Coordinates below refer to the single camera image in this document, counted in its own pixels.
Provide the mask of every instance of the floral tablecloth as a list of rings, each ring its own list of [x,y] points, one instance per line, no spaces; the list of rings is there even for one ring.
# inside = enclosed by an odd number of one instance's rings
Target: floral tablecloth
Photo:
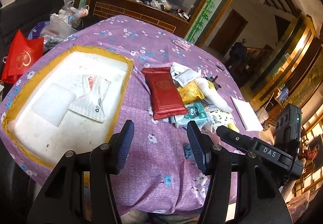
[[[98,46],[125,55],[134,60],[134,67],[115,132],[120,132],[125,121],[131,119],[135,136],[124,169],[118,176],[111,176],[119,212],[122,215],[131,209],[140,209],[167,214],[198,209],[206,197],[209,177],[198,170],[194,161],[185,159],[183,145],[188,143],[185,129],[176,129],[168,119],[153,120],[150,91],[141,69],[177,62],[194,70],[201,69],[206,76],[218,75],[217,83],[222,86],[218,92],[233,109],[230,96],[238,99],[242,96],[222,63],[194,45],[189,51],[175,46],[175,38],[169,32],[126,16],[116,16],[77,32],[39,59],[16,82],[0,106],[1,121],[24,84],[72,46]],[[245,131],[235,109],[233,117],[240,133],[258,136],[258,132]],[[26,157],[2,128],[0,137],[19,166],[42,185],[51,170]],[[231,152],[236,151],[225,143],[222,145]],[[236,182],[236,174],[233,174],[231,203],[236,199]]]

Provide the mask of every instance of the metal screw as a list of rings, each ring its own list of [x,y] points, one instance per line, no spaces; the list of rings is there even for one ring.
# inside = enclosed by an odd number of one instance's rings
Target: metal screw
[[[213,148],[214,150],[219,151],[219,150],[221,150],[221,149],[222,149],[222,146],[221,146],[221,145],[218,145],[218,144],[214,144],[214,145],[212,146],[212,148]]]
[[[102,150],[106,150],[106,149],[110,148],[110,145],[108,143],[103,143],[103,144],[101,144],[100,148]]]
[[[66,152],[65,153],[65,156],[66,157],[71,157],[71,156],[73,156],[74,155],[74,152],[73,151],[71,151],[71,150],[69,150],[68,152]]]
[[[248,152],[248,156],[251,158],[255,158],[257,155],[250,151],[250,152]]]

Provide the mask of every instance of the person in dark clothes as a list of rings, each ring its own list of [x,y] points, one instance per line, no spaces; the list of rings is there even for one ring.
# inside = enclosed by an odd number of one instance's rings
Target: person in dark clothes
[[[236,42],[230,51],[230,58],[226,64],[228,68],[231,68],[235,63],[237,63],[239,60],[245,60],[247,58],[247,48],[244,46],[244,44],[247,41],[245,39],[242,39],[242,42]]]

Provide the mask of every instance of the wooden door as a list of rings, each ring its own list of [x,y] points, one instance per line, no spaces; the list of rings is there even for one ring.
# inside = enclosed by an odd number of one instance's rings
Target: wooden door
[[[209,47],[225,55],[247,25],[247,21],[234,9],[216,33]]]

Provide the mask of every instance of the red bag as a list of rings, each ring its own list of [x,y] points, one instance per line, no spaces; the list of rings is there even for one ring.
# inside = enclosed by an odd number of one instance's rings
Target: red bag
[[[151,92],[154,120],[188,113],[174,85],[171,68],[143,68],[142,73]]]
[[[20,30],[13,39],[1,80],[14,84],[43,55],[44,38],[29,40]]]

